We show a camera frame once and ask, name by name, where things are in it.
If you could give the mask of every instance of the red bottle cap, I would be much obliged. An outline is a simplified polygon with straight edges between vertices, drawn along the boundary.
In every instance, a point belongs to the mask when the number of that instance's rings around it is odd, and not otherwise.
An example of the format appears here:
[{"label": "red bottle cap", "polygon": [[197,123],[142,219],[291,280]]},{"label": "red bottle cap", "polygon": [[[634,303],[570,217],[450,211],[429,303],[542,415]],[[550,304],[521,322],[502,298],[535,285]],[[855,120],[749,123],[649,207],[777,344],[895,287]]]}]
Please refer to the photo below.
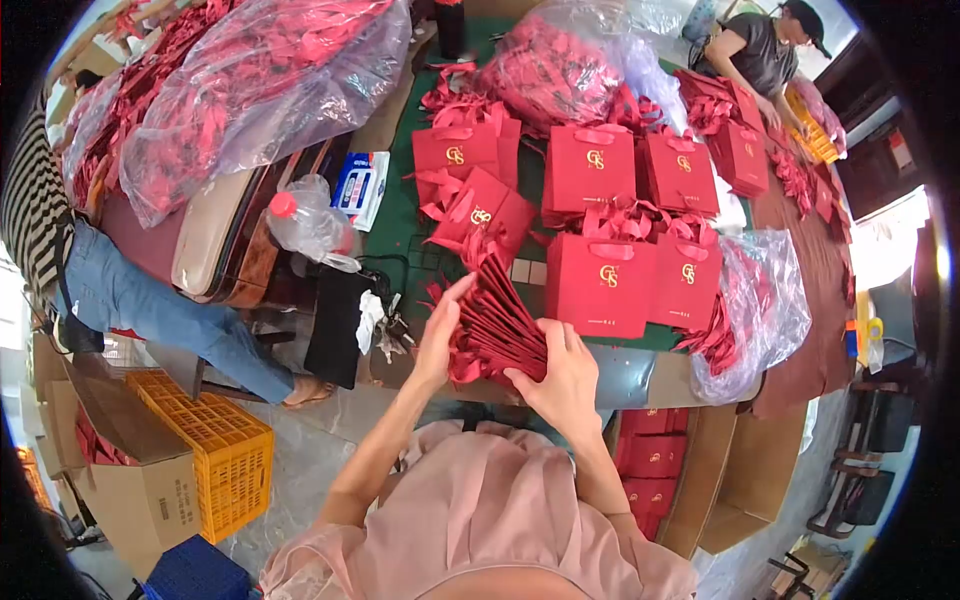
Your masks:
[{"label": "red bottle cap", "polygon": [[277,216],[288,218],[297,212],[297,200],[290,192],[276,192],[270,200],[270,210]]}]

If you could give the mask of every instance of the black cap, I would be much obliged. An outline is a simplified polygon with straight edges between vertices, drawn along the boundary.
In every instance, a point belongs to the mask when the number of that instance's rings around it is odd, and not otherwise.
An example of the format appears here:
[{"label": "black cap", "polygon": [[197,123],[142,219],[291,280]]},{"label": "black cap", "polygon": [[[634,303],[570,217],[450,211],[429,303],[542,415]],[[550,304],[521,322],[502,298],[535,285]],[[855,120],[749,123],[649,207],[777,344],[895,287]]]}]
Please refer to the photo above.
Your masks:
[{"label": "black cap", "polygon": [[833,55],[824,47],[824,22],[820,20],[820,15],[804,0],[787,0],[782,6],[790,11],[790,16],[800,21],[800,26],[804,28],[804,33],[810,36],[813,47],[828,59],[832,59]]}]

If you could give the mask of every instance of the striped shirt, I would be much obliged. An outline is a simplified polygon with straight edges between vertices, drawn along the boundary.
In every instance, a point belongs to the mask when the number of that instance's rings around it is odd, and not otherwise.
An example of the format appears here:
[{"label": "striped shirt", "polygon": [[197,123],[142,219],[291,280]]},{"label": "striped shirt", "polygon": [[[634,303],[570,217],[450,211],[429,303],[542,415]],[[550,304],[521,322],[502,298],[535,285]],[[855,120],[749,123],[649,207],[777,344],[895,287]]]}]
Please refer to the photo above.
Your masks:
[{"label": "striped shirt", "polygon": [[[72,214],[47,141],[46,105],[47,95],[41,90],[16,140],[0,196],[0,239],[36,294],[57,279],[57,221],[64,213]],[[65,263],[73,241],[72,221],[63,236]]]}]

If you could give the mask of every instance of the gray t-shirt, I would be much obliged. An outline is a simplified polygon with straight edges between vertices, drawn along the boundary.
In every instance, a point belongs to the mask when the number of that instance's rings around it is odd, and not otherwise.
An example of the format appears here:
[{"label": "gray t-shirt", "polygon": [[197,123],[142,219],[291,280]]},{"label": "gray t-shirt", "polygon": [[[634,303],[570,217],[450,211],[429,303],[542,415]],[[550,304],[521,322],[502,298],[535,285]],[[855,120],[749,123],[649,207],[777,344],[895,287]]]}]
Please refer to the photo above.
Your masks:
[{"label": "gray t-shirt", "polygon": [[[746,40],[747,45],[730,57],[733,66],[761,95],[770,98],[797,72],[797,53],[777,40],[774,19],[765,14],[744,12],[727,21],[724,29]],[[694,65],[697,73],[717,77],[706,57]]]}]

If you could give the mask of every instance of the woman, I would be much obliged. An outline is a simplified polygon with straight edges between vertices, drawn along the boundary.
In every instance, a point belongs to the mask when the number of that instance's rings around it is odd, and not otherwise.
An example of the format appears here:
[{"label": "woman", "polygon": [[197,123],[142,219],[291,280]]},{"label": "woman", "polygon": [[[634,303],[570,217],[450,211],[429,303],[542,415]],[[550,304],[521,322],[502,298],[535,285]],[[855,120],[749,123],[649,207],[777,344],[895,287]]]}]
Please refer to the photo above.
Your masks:
[{"label": "woman", "polygon": [[[414,431],[446,382],[457,299],[450,287],[426,324],[420,354],[386,414],[330,486],[313,526],[267,562],[267,600],[331,598],[689,598],[690,564],[647,541],[601,438],[597,366],[570,324],[540,320],[547,375],[505,374],[569,442],[480,422]],[[388,475],[397,456],[405,470]],[[379,497],[378,508],[368,509]]]}]

